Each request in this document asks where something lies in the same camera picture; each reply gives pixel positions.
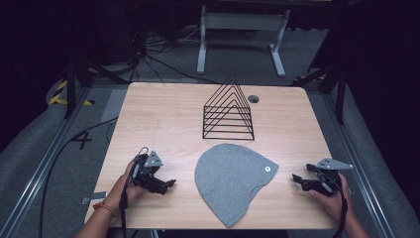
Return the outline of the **yellow black hazard tape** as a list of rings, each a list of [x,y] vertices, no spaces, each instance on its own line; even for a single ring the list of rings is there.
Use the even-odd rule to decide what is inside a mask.
[[[61,81],[61,83],[58,85],[58,87],[56,88],[52,98],[49,101],[49,104],[61,104],[61,105],[66,105],[67,104],[67,100],[61,98],[62,93],[64,92],[65,88],[67,87],[67,81],[65,79],[63,79]]]

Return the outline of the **grey tape piece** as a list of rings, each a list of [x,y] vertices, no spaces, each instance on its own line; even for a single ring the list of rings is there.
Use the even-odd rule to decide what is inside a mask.
[[[92,192],[89,196],[83,196],[80,200],[81,205],[89,204],[91,201],[102,201],[107,196],[107,191]]]

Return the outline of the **black wire triangular rack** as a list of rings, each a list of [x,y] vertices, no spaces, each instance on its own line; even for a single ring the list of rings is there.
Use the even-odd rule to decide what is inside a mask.
[[[244,141],[255,139],[251,106],[232,75],[226,78],[203,106],[202,138]]]

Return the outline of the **black metal stand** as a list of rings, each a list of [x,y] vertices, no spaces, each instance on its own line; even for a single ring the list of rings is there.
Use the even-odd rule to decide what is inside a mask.
[[[69,118],[76,108],[75,81],[78,80],[82,87],[91,87],[93,85],[94,80],[91,72],[89,71],[90,68],[93,68],[117,84],[129,84],[129,81],[121,78],[114,72],[111,72],[92,60],[80,56],[71,57],[67,65],[65,78],[67,81],[67,105],[65,118]]]
[[[347,74],[345,72],[345,67],[342,64],[333,64],[326,66],[324,68],[318,69],[315,72],[312,72],[306,76],[296,77],[291,86],[299,87],[303,86],[306,83],[309,83],[312,80],[324,77],[321,84],[318,86],[318,91],[321,94],[330,94],[334,87],[337,87],[337,96],[335,103],[335,115],[338,119],[338,122],[343,125],[344,118],[344,100],[346,92],[346,82]]]

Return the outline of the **grey knit beanie hat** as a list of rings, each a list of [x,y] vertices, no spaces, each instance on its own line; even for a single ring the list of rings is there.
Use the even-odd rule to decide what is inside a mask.
[[[212,212],[231,228],[244,217],[255,196],[278,169],[278,164],[258,152],[224,143],[200,156],[194,179]]]

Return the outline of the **person's left hand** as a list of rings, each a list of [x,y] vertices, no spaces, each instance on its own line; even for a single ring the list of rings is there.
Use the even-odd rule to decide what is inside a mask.
[[[124,173],[120,175],[120,177],[117,179],[114,186],[112,187],[111,191],[108,193],[107,197],[104,200],[104,203],[107,206],[118,210],[121,195],[123,192],[127,194],[128,205],[136,203],[142,197],[142,195],[147,192],[146,189],[140,186],[135,186],[131,183],[126,184],[127,179],[130,177],[130,171],[133,165],[133,162],[128,163]]]

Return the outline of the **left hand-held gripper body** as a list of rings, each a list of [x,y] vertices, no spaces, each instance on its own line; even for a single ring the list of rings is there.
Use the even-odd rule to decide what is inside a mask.
[[[132,181],[134,185],[139,185],[147,189],[151,193],[159,193],[165,195],[167,189],[165,186],[167,181],[160,180],[155,177],[155,173],[163,165],[155,151],[148,154],[141,154],[135,158],[135,166],[132,174]]]

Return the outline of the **metal floor rail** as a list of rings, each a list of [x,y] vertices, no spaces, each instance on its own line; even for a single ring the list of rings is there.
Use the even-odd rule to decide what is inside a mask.
[[[52,138],[48,149],[44,153],[39,165],[35,169],[33,175],[26,183],[23,193],[19,197],[14,209],[0,229],[0,238],[13,238],[23,218],[27,214],[31,204],[36,198],[39,190],[41,189],[49,169],[52,167],[53,158],[58,154],[59,148],[63,143],[64,136],[67,134],[75,115],[84,103],[90,92],[89,87],[82,87],[75,97],[75,103],[72,112],[67,118],[64,118]]]
[[[368,174],[365,172],[363,165],[361,164],[360,158],[346,130],[346,127],[342,125],[337,119],[333,100],[328,95],[322,95],[321,98],[325,104],[325,107],[327,108],[331,120],[333,121],[333,125],[344,144],[345,151],[350,159],[350,162],[354,166],[354,177],[361,190],[361,194],[367,205],[367,209],[370,213],[370,216],[372,217],[376,230],[378,231],[379,237],[395,238],[390,224],[385,217],[383,209],[377,199],[376,193],[374,192],[370,181],[368,180]]]

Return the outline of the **person's right hand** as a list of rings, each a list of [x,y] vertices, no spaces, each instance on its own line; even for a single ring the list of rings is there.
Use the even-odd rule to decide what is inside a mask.
[[[342,182],[342,189],[344,193],[344,197],[347,201],[348,210],[346,214],[346,220],[349,220],[350,217],[353,215],[352,209],[352,200],[350,194],[348,192],[348,185],[347,179],[342,175],[339,174],[339,177]],[[308,191],[310,197],[317,202],[319,202],[327,211],[327,213],[337,222],[341,221],[342,215],[342,197],[340,193],[336,193],[332,196],[326,196],[316,190],[309,190]]]

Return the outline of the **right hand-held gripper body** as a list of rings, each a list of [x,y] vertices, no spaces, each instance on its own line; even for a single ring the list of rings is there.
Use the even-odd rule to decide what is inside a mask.
[[[321,187],[318,188],[318,191],[327,196],[335,194],[342,187],[339,171],[354,168],[352,164],[346,164],[331,158],[324,158],[314,166],[318,170],[311,173],[320,182]]]

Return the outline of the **white metal desk frame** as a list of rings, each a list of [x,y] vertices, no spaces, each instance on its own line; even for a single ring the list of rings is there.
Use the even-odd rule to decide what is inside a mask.
[[[268,45],[271,58],[279,77],[285,77],[279,48],[286,30],[290,11],[284,10],[279,15],[268,14],[244,14],[244,13],[214,13],[209,12],[207,7],[201,7],[200,16],[200,47],[196,72],[203,74],[206,63],[206,31],[211,30],[251,30],[276,32],[276,40]]]

